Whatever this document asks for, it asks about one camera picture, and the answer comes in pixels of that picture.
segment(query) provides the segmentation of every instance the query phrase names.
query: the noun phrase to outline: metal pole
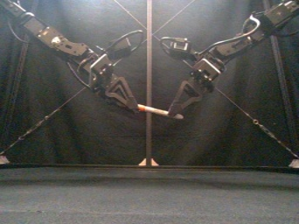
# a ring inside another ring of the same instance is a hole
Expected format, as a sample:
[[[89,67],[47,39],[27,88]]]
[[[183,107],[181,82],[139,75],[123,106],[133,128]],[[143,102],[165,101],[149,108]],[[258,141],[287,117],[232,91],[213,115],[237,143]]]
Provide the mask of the metal pole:
[[[152,0],[147,0],[147,79],[145,105],[152,107]],[[152,165],[152,113],[145,113],[145,166]]]

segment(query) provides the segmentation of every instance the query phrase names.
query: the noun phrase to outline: cable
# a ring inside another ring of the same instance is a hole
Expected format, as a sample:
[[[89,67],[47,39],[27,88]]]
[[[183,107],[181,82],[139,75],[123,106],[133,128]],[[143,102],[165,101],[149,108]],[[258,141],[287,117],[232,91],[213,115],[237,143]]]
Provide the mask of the cable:
[[[237,37],[235,37],[235,38],[223,40],[223,41],[220,41],[220,42],[212,44],[212,45],[211,45],[208,48],[205,48],[201,52],[196,52],[196,54],[199,54],[199,55],[200,55],[200,54],[204,54],[204,53],[205,53],[211,48],[213,48],[215,46],[224,45],[224,44],[227,44],[227,43],[235,42],[235,41],[237,41],[237,40],[244,39],[246,37],[248,37],[248,36],[258,30],[258,28],[259,28],[259,26],[260,26],[260,22],[259,22],[259,20],[254,17],[252,14],[251,14],[250,18],[247,19],[246,24],[248,23],[248,20],[251,20],[251,21],[254,21],[254,22],[256,23],[256,27],[255,27],[255,29],[254,29],[252,31],[244,33],[241,36],[237,36]],[[169,41],[175,41],[176,38],[164,37],[164,38],[160,39],[160,47],[163,48],[164,53],[165,53],[167,55],[169,55],[169,51],[164,48],[164,46],[165,46],[164,41],[167,41],[167,40],[169,40]]]
[[[12,32],[15,38],[16,38],[19,41],[21,41],[23,43],[25,43],[25,44],[29,45],[31,43],[27,42],[25,40],[20,39],[20,37],[16,35],[15,30],[13,30],[13,27],[12,27],[12,24],[11,24],[11,21],[9,21],[8,19],[7,19],[7,24],[8,24],[9,30],[11,30],[11,32]]]
[[[67,65],[69,67],[69,70],[75,76],[75,78],[77,79],[77,81],[80,82],[80,84],[85,87],[85,88],[89,88],[89,85],[87,84],[87,82],[80,78],[79,74],[76,73],[76,71],[73,70],[72,66],[71,66],[71,63],[67,62]]]
[[[61,108],[75,99],[75,97],[83,92],[83,90],[87,89],[85,87],[25,131],[25,133],[17,137],[17,139],[13,141],[13,143],[9,144],[9,146],[0,152],[0,156],[8,152],[15,145],[21,142],[27,136],[29,136],[41,126],[45,121],[51,119],[51,117],[61,110]]]
[[[232,105],[241,111],[241,113],[248,117],[252,123],[264,131],[264,133],[276,140],[278,144],[292,154],[295,158],[299,159],[299,156],[292,152],[292,150],[286,146],[286,144],[276,138],[275,134],[270,131],[270,129],[259,122],[256,118],[254,118],[250,113],[229,99],[229,97],[215,87],[217,92],[227,98],[227,100],[232,103]]]
[[[259,28],[260,26],[260,22],[259,20],[254,17],[254,15],[251,14],[250,18],[248,18],[251,21],[254,21],[256,23],[256,27],[252,31],[244,33],[241,36],[237,36],[235,38],[231,38],[231,39],[227,39],[227,40],[223,40],[215,44],[212,44],[207,49],[204,49],[201,52],[199,52],[197,54],[204,54],[211,48],[213,48],[215,46],[220,46],[220,45],[224,45],[224,44],[228,44],[231,42],[235,42],[236,40],[240,40],[240,39],[244,39],[246,37],[248,37]]]
[[[163,51],[164,53],[169,56],[169,51],[168,51],[168,46],[167,44],[164,43],[164,41],[175,41],[176,38],[169,38],[169,37],[164,37],[164,38],[160,38],[160,47],[163,48]]]
[[[137,43],[137,45],[136,45],[136,47],[133,48],[133,49],[131,49],[131,53],[140,47],[140,45],[141,45],[141,43],[143,43],[143,41],[144,41],[144,32],[141,31],[141,30],[137,30],[137,31],[131,31],[128,34],[125,34],[124,36],[121,36],[119,39],[116,39],[116,41],[112,43],[112,45],[104,50],[104,52],[107,53],[116,45],[117,45],[117,43],[121,41],[121,40],[124,40],[124,39],[127,39],[127,38],[129,38],[129,37],[132,37],[133,35],[136,35],[136,34],[140,34],[140,41],[139,41],[139,43]]]

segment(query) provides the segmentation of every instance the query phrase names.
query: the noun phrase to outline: black fabric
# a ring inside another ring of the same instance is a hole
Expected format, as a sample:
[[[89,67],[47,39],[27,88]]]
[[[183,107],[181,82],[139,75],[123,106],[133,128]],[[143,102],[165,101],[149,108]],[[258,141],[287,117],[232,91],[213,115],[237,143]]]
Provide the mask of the black fabric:
[[[296,223],[298,180],[258,171],[0,170],[0,221]]]
[[[145,4],[145,0],[41,0],[36,16],[72,42],[84,42],[96,50],[95,46],[107,47],[112,39],[133,30],[141,29],[145,32]],[[191,71],[184,63],[163,53],[157,39],[164,36],[188,38],[193,48],[200,51],[212,43],[232,38],[240,32],[251,11],[262,10],[262,1],[153,1],[153,107],[164,110],[169,108],[180,82],[188,78]],[[0,29],[4,115],[21,44],[13,39],[5,25]],[[284,43],[284,59],[296,69],[298,60],[288,58],[287,49],[295,49],[298,37],[286,41],[294,41],[294,46]],[[125,77],[141,104],[145,104],[145,50],[144,43],[133,55],[116,64],[116,75]],[[292,79],[290,78],[294,111],[298,109],[296,76],[292,73]],[[216,79],[215,85],[290,145],[284,104],[268,40],[228,63],[227,72]],[[81,88],[64,60],[32,40],[9,135],[3,147]],[[181,121],[153,115],[153,160],[160,165],[290,164],[291,156],[287,151],[252,124],[219,91],[205,94],[201,102],[189,106],[183,115]],[[107,104],[100,97],[84,90],[37,131],[7,152],[7,156],[16,163],[137,165],[145,157],[145,114],[135,115]]]

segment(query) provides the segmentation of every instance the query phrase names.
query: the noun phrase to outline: wire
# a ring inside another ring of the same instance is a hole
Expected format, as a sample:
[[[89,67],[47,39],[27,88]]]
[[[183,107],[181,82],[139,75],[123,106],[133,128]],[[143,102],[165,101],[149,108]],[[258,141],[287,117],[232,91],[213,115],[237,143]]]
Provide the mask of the wire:
[[[117,45],[117,43],[119,43],[121,40],[124,40],[124,39],[132,37],[132,36],[136,35],[136,34],[140,34],[140,41],[139,41],[136,47],[135,47],[133,49],[131,49],[131,53],[132,53],[132,52],[140,47],[140,45],[141,45],[143,42],[144,42],[144,32],[143,32],[141,30],[131,31],[128,34],[125,34],[124,36],[121,36],[121,37],[112,43],[112,45],[104,50],[104,52],[107,53],[107,52],[108,52],[108,51]]]
[[[213,48],[215,46],[224,45],[224,44],[227,44],[227,43],[235,42],[235,41],[237,41],[237,40],[244,39],[246,37],[248,37],[248,36],[258,30],[258,28],[259,28],[259,26],[260,26],[260,22],[259,22],[259,20],[254,17],[252,14],[251,14],[251,16],[250,16],[250,18],[247,19],[247,21],[246,21],[244,24],[247,24],[250,20],[254,21],[254,22],[256,23],[256,27],[255,27],[255,29],[254,29],[252,31],[244,33],[243,35],[240,35],[240,36],[237,36],[237,37],[235,37],[235,38],[223,40],[223,41],[220,41],[220,42],[212,44],[212,45],[211,45],[208,48],[205,48],[201,52],[196,52],[196,54],[201,55],[201,54],[204,54],[211,48]],[[169,51],[165,49],[165,44],[164,44],[164,41],[167,41],[167,40],[169,40],[169,41],[175,41],[176,38],[164,37],[164,38],[160,39],[160,47],[163,48],[163,51],[165,52],[165,54],[169,55]]]
[[[15,33],[15,30],[13,30],[13,27],[12,27],[12,24],[11,24],[9,19],[7,19],[7,24],[8,24],[9,30],[11,30],[11,32],[12,32],[15,38],[16,38],[19,41],[21,41],[23,43],[25,43],[25,44],[29,45],[31,43],[27,42],[25,40],[20,39],[20,37],[19,37],[17,34]]]
[[[21,142],[27,136],[29,136],[41,126],[45,121],[48,121],[52,116],[61,111],[61,108],[77,97],[77,95],[83,92],[85,87],[25,131],[25,133],[17,137],[17,139],[9,144],[9,146],[0,152],[0,156],[8,152],[15,145]]]
[[[256,23],[256,27],[252,31],[244,33],[241,36],[237,36],[235,38],[231,38],[231,39],[227,39],[227,40],[223,40],[215,44],[212,44],[207,49],[204,49],[201,52],[199,52],[199,54],[204,54],[211,48],[213,48],[215,46],[220,46],[220,45],[224,45],[224,44],[228,44],[231,42],[235,42],[236,40],[240,40],[240,39],[244,39],[246,37],[248,37],[259,28],[260,26],[260,22],[259,20],[254,17],[254,15],[251,14],[250,18],[248,18],[251,21],[254,21]]]
[[[164,37],[164,38],[160,38],[160,47],[163,48],[163,51],[167,55],[169,55],[169,51],[168,51],[168,48],[167,47],[167,44],[164,43],[164,41],[175,41],[176,38],[169,38],[169,37]]]
[[[72,66],[71,66],[71,63],[67,62],[67,65],[69,67],[69,70],[75,76],[75,78],[77,79],[77,81],[80,82],[80,84],[85,87],[85,88],[89,88],[89,85],[87,84],[87,82],[80,78],[79,74],[76,73],[76,71],[73,70]]]

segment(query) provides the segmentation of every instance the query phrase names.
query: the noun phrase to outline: diagonal cable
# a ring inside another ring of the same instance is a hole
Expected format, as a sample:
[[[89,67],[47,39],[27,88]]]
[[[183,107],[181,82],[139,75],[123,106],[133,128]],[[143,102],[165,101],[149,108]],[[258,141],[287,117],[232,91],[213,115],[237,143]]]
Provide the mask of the diagonal cable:
[[[133,16],[133,14],[128,11],[128,9],[121,5],[121,3],[117,0],[113,0],[116,4],[120,6],[120,8],[125,11],[125,13],[132,17],[132,19],[144,27],[143,23],[137,20],[137,18]]]
[[[181,10],[168,19],[168,21],[161,25],[161,27],[153,32],[153,35],[173,21],[173,19],[181,14],[181,12],[188,8],[188,6],[195,2],[196,0],[192,0],[183,8]]]

